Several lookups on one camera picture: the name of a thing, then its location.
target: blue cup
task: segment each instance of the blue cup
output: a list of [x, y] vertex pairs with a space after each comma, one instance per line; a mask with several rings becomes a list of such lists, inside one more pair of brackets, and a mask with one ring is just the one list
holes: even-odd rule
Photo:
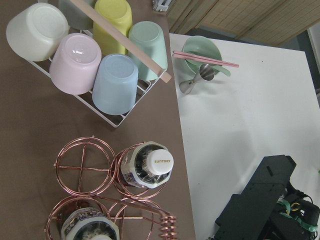
[[92, 100], [94, 105], [109, 115], [129, 112], [135, 105], [138, 67], [123, 54], [105, 56], [95, 78]]

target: jigger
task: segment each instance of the jigger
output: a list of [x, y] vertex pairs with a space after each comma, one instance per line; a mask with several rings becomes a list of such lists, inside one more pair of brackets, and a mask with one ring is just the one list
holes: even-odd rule
[[198, 72], [191, 80], [183, 81], [179, 84], [180, 91], [184, 94], [191, 93], [195, 84], [201, 80], [211, 81], [215, 77], [215, 71], [209, 64], [202, 64]]

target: dark floor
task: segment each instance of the dark floor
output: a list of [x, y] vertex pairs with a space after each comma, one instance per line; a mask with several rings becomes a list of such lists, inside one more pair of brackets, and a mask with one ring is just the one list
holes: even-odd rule
[[[204, 36], [204, 37], [207, 37], [210, 39], [219, 39], [219, 40], [226, 40], [226, 41], [233, 41], [233, 42], [250, 43], [250, 42], [245, 42], [245, 41], [241, 41], [241, 40], [235, 40], [232, 37], [222, 35], [219, 33], [215, 33], [213, 31], [209, 31], [206, 29], [201, 29], [201, 28], [191, 29], [190, 31], [188, 31], [186, 33], [186, 35], [189, 35], [189, 36], [200, 35], [200, 36]], [[314, 89], [320, 89], [320, 73], [319, 73], [319, 69], [317, 66], [315, 55], [314, 55], [314, 52], [313, 52], [313, 49], [312, 49], [312, 46], [310, 43], [308, 32], [307, 31], [302, 32], [298, 36], [285, 42], [284, 44], [282, 44], [279, 47], [284, 48], [284, 49], [292, 49], [292, 50], [299, 50], [299, 51], [305, 52], [306, 59], [307, 59], [309, 69], [310, 69], [310, 73], [311, 73], [311, 77], [312, 77], [312, 81], [313, 81], [313, 85], [314, 85]]]

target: white tabletop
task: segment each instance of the white tabletop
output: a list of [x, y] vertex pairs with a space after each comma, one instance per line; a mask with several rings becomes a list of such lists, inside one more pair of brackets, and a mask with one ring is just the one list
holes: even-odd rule
[[[171, 34], [171, 51], [188, 38]], [[226, 67], [230, 77], [219, 73], [189, 95], [179, 83], [194, 74], [172, 58], [197, 240], [217, 230], [214, 221], [264, 156], [291, 156], [292, 185], [320, 206], [320, 109], [305, 53], [212, 41], [239, 68]]]

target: metal bracket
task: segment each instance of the metal bracket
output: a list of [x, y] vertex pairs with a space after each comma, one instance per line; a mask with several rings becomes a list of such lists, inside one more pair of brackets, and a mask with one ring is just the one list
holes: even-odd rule
[[153, 10], [166, 12], [172, 0], [152, 0]]

